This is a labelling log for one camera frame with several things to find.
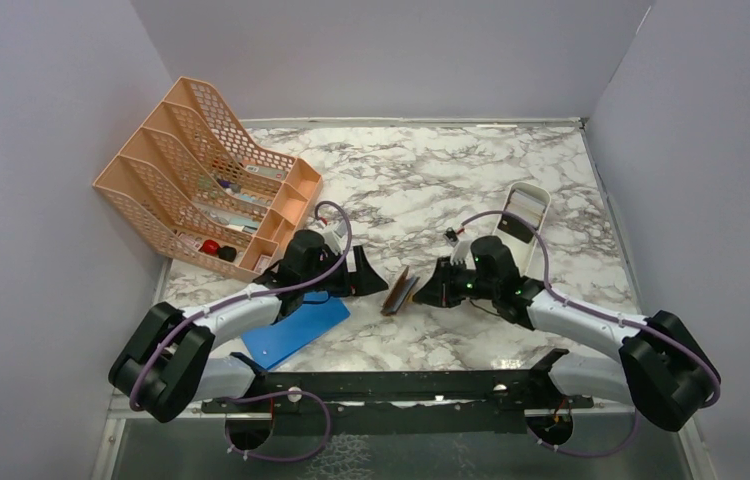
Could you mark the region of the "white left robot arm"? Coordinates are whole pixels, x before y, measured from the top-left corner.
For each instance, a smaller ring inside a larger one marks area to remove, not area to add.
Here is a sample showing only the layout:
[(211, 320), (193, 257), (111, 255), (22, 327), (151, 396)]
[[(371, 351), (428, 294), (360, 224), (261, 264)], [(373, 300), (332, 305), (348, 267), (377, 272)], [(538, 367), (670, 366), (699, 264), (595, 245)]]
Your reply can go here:
[(161, 423), (194, 401), (228, 397), (249, 411), (264, 401), (258, 366), (242, 354), (213, 359), (211, 352), (244, 333), (289, 317), (311, 292), (332, 298), (382, 292), (387, 282), (360, 245), (338, 252), (312, 230), (294, 234), (283, 257), (241, 291), (215, 303), (182, 310), (152, 306), (116, 357), (109, 383)]

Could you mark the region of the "brown leather card holder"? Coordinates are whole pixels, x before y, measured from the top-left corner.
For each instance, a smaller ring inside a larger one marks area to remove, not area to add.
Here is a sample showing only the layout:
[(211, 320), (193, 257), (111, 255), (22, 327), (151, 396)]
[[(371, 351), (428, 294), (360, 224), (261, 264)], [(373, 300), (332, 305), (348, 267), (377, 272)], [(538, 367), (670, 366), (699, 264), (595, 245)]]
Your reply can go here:
[(401, 274), (389, 290), (380, 314), (385, 317), (396, 315), (407, 300), (412, 296), (419, 277), (410, 273), (410, 268), (405, 266)]

